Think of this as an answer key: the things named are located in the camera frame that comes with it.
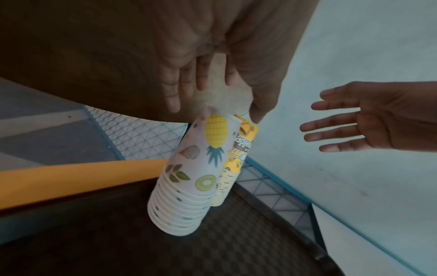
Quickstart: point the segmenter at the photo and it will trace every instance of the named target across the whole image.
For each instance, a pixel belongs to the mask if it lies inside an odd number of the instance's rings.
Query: gray floor
[[[0,171],[115,160],[82,105],[0,79]]]

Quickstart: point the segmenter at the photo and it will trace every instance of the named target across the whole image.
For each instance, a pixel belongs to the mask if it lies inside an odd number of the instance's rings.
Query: finger
[[[196,60],[192,60],[180,70],[179,86],[181,88],[181,94],[187,98],[191,98],[194,94],[195,67]]]
[[[238,79],[237,68],[235,67],[232,56],[226,55],[226,68],[224,71],[224,82],[227,86],[233,86]]]
[[[360,100],[346,99],[346,100],[324,100],[318,101],[311,105],[312,110],[332,110],[342,108],[360,107]]]
[[[363,82],[354,81],[320,93],[323,100],[356,99],[386,104],[408,92],[417,83],[412,82]]]
[[[173,69],[158,63],[157,77],[168,109],[173,113],[178,112],[181,109],[178,93],[179,69]]]
[[[300,126],[300,131],[307,132],[307,131],[318,130],[330,126],[354,124],[356,123],[357,115],[358,112],[344,113],[344,114],[333,115],[324,119],[304,123]]]
[[[372,150],[373,147],[365,138],[351,140],[343,143],[323,145],[319,148],[321,152],[344,152],[344,151],[365,151]]]
[[[254,100],[250,105],[249,115],[251,120],[258,124],[264,116],[278,104],[281,86],[272,86],[265,89],[252,89]]]
[[[209,67],[211,66],[213,57],[214,54],[197,57],[196,86],[199,91],[204,91],[208,87]]]
[[[314,142],[327,139],[350,138],[361,135],[357,125],[339,127],[333,130],[305,134],[304,140]]]

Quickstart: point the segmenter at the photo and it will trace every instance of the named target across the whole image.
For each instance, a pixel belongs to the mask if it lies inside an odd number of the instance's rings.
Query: checkered tray surface
[[[321,276],[290,235],[231,192],[186,237],[160,231],[147,200],[0,247],[0,275]]]

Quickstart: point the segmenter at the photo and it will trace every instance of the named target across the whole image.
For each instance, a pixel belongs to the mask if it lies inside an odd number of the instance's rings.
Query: wall
[[[346,276],[414,275],[320,208],[313,208],[326,249]]]
[[[353,80],[437,79],[435,0],[322,0],[260,124],[250,156],[313,202],[392,252],[437,274],[437,154],[321,154],[299,126],[321,90]]]

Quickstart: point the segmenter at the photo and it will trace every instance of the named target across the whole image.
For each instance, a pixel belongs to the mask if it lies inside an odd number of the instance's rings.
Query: light blue wall
[[[301,123],[321,90],[437,80],[437,1],[322,0],[250,156],[381,247],[437,275],[437,154],[321,154]]]

